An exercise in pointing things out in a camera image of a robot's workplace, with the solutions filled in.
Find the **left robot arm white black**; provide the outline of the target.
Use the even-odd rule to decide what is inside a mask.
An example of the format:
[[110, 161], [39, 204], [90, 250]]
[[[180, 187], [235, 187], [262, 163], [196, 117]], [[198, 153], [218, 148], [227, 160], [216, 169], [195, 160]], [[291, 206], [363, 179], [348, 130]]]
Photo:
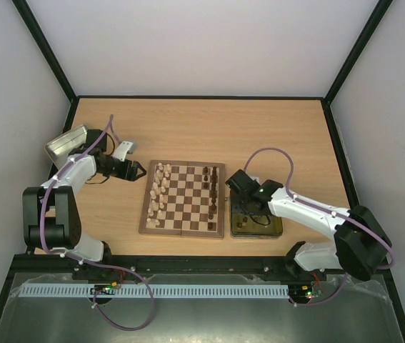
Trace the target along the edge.
[[127, 157], [135, 149], [133, 141], [122, 141], [112, 133], [84, 125], [50, 141], [45, 150], [56, 173], [22, 194], [27, 247], [74, 257], [80, 264], [109, 260], [109, 245], [83, 232], [76, 195], [97, 174], [129, 182], [145, 176], [145, 168]]

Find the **wooden chess board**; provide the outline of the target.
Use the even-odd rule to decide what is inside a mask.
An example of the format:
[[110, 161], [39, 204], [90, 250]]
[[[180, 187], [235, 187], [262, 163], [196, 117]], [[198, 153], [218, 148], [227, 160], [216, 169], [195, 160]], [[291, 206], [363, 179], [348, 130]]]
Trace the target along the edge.
[[[159, 171], [157, 164], [162, 163], [163, 171]], [[166, 165], [171, 165], [171, 172], [166, 171]], [[207, 166], [209, 173], [203, 169]], [[211, 203], [212, 169], [218, 168], [218, 180], [216, 188], [216, 211], [214, 218], [209, 219], [209, 207]], [[161, 236], [201, 237], [210, 239], [224, 238], [224, 214], [225, 214], [225, 186], [226, 167], [224, 164], [200, 161], [159, 161], [153, 160], [149, 165], [149, 175], [145, 188], [144, 203], [139, 224], [139, 233]], [[204, 189], [203, 184], [209, 183], [209, 188]], [[154, 199], [159, 208], [154, 211], [151, 218], [154, 228], [146, 227], [148, 208], [151, 208], [151, 200]], [[164, 218], [160, 219], [161, 226], [155, 226], [158, 210], [164, 212]], [[214, 223], [214, 229], [209, 231], [207, 224]]]

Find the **silver tin lid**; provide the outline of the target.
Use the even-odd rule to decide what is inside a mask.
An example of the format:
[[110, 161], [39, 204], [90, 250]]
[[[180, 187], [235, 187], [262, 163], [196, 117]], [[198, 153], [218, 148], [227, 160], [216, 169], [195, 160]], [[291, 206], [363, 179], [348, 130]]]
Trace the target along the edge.
[[45, 152], [57, 169], [66, 163], [69, 152], [86, 142], [88, 127], [84, 124], [70, 129], [44, 146]]

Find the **gold tin box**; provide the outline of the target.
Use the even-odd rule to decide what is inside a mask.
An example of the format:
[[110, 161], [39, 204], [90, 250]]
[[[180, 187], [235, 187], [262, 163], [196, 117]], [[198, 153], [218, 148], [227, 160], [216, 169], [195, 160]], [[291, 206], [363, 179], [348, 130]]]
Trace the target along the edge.
[[278, 239], [284, 232], [281, 218], [248, 214], [240, 197], [229, 194], [230, 233], [232, 238]]

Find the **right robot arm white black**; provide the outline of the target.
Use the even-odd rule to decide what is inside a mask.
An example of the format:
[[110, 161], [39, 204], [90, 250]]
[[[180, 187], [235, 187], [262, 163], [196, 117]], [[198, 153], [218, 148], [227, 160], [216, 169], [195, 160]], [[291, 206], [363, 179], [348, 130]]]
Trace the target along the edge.
[[270, 179], [260, 184], [241, 169], [226, 185], [247, 214], [290, 219], [329, 239], [320, 244], [295, 244], [285, 262], [286, 274], [292, 279], [302, 279], [316, 269], [340, 269], [368, 281], [391, 252], [391, 240], [362, 205], [347, 209], [316, 202], [291, 191], [288, 184]]

